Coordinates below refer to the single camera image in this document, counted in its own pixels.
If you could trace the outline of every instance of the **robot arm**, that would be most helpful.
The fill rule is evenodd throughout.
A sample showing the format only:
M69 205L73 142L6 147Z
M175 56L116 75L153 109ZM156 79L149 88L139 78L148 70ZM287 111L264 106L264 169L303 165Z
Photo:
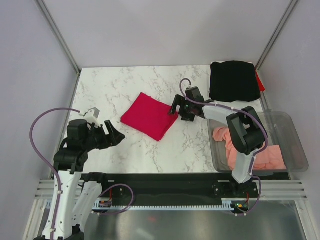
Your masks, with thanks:
M87 219L102 192L102 183L106 182L101 173L88 174L75 205L76 189L88 160L88 152L117 146L125 139L125 135L118 132L109 120L104 122L109 132L105 134L103 125L98 122L98 115L99 110L92 108L82 115L83 119L72 120L67 126L67 138L54 156L54 168L61 180L61 190L55 178L48 220L42 236L36 240L84 240Z
M193 101L199 103L209 102L208 100L204 101L204 97L201 96L197 87L188 88L185 94ZM198 116L204 119L218 121L229 127L232 143L238 151L232 176L238 184L249 181L252 177L253 155L263 147L263 143L265 142L264 134L259 126L243 113L235 113L229 109L216 107L214 105L192 103L180 95L175 96L169 114L173 114L177 106L180 106L178 113L182 116L181 120L183 121L193 122L195 116ZM262 125L253 107L248 106L242 109L242 111L252 115Z

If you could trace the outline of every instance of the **crumpled pink cloth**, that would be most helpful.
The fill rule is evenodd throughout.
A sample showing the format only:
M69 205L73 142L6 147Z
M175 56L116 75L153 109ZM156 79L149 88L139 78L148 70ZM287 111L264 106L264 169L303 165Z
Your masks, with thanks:
M231 141L228 127L217 127L213 131L213 139L217 142L225 141L225 153L231 170L236 167L237 150ZM287 169L279 145L268 146L256 155L254 170L284 170Z

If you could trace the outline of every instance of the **folded red cloth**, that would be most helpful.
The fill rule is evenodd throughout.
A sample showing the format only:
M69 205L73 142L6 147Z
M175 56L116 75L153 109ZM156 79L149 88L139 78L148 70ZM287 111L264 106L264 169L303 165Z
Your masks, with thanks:
M121 122L160 141L178 118L177 112L168 115L170 108L171 106L140 93L121 117Z

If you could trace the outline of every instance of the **gray plastic container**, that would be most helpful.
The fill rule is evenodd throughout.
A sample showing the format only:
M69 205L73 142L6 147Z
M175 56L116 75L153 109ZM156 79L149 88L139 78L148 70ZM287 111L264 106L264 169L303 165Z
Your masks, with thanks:
M269 175L283 172L305 172L308 160L301 145L298 133L291 117L284 112L258 112L257 113L268 134L269 146L279 145L286 169L254 170L256 175ZM214 129L226 127L224 124L207 120L213 166L219 173L230 173L226 156L226 142L213 139Z

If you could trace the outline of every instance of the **marble table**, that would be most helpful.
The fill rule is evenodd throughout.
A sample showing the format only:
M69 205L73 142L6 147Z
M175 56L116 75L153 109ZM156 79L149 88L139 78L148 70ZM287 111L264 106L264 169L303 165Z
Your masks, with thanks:
M126 136L116 147L91 151L84 173L216 173L205 119L185 122L179 117L159 142L120 122L141 92L171 105L180 94L183 78L189 78L204 98L209 98L209 65L84 68L72 108L98 108L100 122L111 120ZM234 108L250 105L262 111L259 100L223 104ZM72 112L69 120L77 118Z

